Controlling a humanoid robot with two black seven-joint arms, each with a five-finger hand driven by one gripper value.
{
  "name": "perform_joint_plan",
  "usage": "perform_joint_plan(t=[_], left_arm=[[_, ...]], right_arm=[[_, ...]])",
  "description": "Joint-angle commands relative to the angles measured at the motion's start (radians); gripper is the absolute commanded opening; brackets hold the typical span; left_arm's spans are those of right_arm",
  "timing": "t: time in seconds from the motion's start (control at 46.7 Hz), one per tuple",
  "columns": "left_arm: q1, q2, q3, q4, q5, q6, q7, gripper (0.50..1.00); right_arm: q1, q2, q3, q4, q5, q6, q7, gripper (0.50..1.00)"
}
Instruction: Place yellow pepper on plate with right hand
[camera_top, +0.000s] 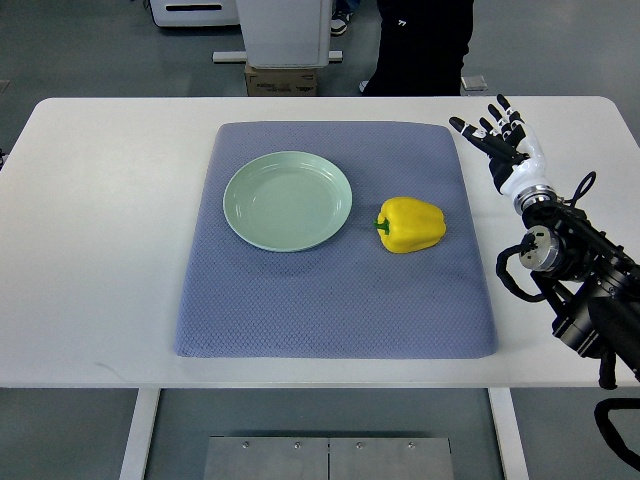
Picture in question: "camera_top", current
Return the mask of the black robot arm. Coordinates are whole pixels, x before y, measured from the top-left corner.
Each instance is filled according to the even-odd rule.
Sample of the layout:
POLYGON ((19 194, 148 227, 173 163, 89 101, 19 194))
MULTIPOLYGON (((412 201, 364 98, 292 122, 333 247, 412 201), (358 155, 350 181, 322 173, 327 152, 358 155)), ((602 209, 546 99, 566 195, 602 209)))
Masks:
POLYGON ((521 189, 514 207, 527 231, 498 255, 496 274, 516 297, 549 304, 553 336, 598 360, 599 385, 612 391, 618 361, 639 372, 639 266, 578 208, 595 179, 587 174, 570 199, 546 185, 521 189))

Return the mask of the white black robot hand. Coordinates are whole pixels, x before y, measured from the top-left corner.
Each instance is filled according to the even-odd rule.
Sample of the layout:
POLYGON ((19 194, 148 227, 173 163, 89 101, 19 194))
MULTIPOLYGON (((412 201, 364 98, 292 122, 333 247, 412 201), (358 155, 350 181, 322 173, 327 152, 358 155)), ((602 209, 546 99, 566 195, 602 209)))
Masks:
POLYGON ((488 106, 494 123, 482 117, 476 127, 459 117, 449 124, 471 145, 489 158, 489 171, 496 190, 514 198, 533 185, 546 185, 546 159, 533 130, 521 114, 502 94, 496 97, 498 107, 488 106))

